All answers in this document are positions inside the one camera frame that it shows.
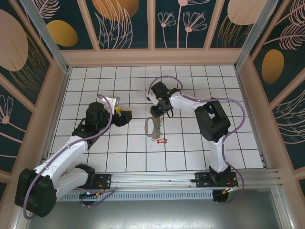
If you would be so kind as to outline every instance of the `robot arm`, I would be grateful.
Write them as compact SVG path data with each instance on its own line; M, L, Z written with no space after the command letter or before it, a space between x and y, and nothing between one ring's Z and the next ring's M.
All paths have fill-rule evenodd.
M123 126L132 119L131 111L116 113L114 107L119 104L118 97L107 98L111 104L112 123ZM86 141L82 139L91 137L103 130L110 119L110 113L99 102L91 103L86 111L86 118L82 119L78 127L72 132L68 142L51 158L37 166L33 170L25 169L21 172L15 197L15 204L23 207L26 193L34 178L43 171L48 163L53 162L43 171L35 182L27 203L27 210L40 217L46 216L55 206L55 203L63 195L69 193L76 187L86 185L91 187L95 180L95 169L90 166L79 164L68 174L62 176L63 172L81 154L85 153L98 139L91 138ZM59 153L71 143L79 141L68 147L60 155Z
M167 89L162 82L158 82L152 87L152 92L147 99L154 104L151 107L151 113L154 117L160 117L173 108L181 109L191 114L195 113L200 133L209 142L211 174L217 180L220 179L221 174L227 171L230 172L230 167L222 157L222 139L228 134L230 121L218 101L208 103L194 102L183 97L176 88Z

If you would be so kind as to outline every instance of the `white grid mat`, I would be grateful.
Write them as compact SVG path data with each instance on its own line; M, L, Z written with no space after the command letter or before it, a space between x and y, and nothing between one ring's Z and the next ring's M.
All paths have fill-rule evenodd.
M123 110L132 110L131 122L123 127L112 125L68 170L79 163L92 166L96 172L208 169L209 146L191 114L174 110L173 118L163 118L162 138L167 139L167 144L157 144L145 136L145 119L152 116L152 104L145 94L152 80L160 75L178 77L188 95L201 99L228 97L244 105L233 66L73 68L50 155L69 139L75 126L85 117L88 105L97 101L98 94L115 95L120 97ZM174 79L162 79L162 82L169 89L178 87ZM229 116L232 131L240 124L242 111L234 103L224 102L222 106ZM227 149L228 161L236 168L263 167L248 116L238 133L227 139Z

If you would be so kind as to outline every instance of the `yellow object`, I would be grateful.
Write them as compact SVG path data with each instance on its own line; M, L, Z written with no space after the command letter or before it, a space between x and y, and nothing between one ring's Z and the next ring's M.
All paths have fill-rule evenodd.
M116 113L120 113L123 110L120 106L116 106L114 109L116 110Z
M139 8L139 0L92 0L92 3L100 15L112 21L121 21L124 16L119 17L119 15L124 13L124 9L131 18Z
M0 66L9 71L24 67L29 53L27 34L9 13L0 10Z
M269 52L267 52L263 60L263 66L262 66L263 80L268 84L275 83L278 80L278 78L280 78L283 68L284 68L283 54L276 49L270 50Z
M74 28L61 20L50 21L47 27L55 42L64 47L71 47L77 44L78 36Z
M230 0L228 17L236 25L254 24L265 2L266 0Z

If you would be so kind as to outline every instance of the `red key tag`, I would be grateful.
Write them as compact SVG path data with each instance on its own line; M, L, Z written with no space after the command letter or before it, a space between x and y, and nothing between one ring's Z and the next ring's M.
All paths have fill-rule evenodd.
M167 139L165 139L165 138L158 139L157 143L158 144L160 144L160 143L164 143L165 144L165 143L167 143Z

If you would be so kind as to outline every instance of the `wall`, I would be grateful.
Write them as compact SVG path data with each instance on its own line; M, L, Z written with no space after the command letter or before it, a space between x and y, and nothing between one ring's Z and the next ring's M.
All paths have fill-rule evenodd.
M305 225L305 1L284 0L241 68L271 168Z
M0 3L0 222L17 206L20 172L34 168L63 72L14 0Z
M118 66L233 64L265 1L34 2L70 66Z

